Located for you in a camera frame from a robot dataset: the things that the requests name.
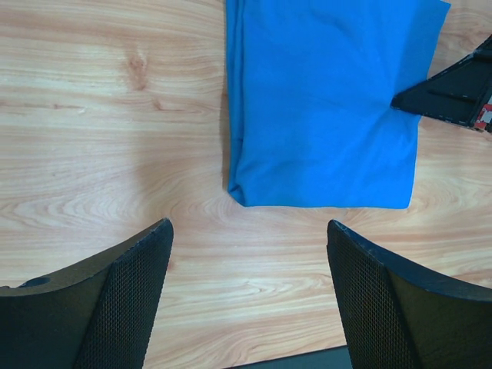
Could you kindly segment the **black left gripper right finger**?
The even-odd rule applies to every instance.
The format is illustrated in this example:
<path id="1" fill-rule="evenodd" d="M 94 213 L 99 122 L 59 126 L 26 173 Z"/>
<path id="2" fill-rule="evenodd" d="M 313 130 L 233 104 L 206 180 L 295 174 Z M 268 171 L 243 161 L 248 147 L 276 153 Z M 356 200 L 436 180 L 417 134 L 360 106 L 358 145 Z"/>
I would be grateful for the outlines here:
<path id="1" fill-rule="evenodd" d="M 327 258 L 354 368 L 489 368 L 491 290 L 382 248 L 342 223 Z"/>

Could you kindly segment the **blue t shirt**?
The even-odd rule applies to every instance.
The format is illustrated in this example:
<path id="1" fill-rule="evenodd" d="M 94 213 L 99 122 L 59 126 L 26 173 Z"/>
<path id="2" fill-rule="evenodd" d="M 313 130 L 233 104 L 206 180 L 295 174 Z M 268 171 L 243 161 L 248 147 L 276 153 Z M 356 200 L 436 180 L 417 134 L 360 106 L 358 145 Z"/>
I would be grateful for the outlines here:
<path id="1" fill-rule="evenodd" d="M 444 1 L 228 1 L 228 192 L 245 207 L 405 209 Z"/>

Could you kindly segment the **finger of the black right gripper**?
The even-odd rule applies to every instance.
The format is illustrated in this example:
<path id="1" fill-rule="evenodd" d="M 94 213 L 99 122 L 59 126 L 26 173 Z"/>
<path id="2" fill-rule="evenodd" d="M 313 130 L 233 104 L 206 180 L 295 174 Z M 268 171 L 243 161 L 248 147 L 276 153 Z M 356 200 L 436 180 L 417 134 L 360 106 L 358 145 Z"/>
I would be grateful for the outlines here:
<path id="1" fill-rule="evenodd" d="M 396 94 L 391 107 L 491 132 L 491 38 L 452 66 Z"/>

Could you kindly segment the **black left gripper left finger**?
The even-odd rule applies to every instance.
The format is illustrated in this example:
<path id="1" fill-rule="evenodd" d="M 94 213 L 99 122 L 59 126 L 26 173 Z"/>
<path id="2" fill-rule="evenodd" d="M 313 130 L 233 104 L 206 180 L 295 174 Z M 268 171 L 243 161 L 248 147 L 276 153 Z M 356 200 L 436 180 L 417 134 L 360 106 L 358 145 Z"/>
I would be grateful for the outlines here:
<path id="1" fill-rule="evenodd" d="M 3 368 L 141 368 L 174 237 L 162 219 L 66 268 L 1 288 Z"/>

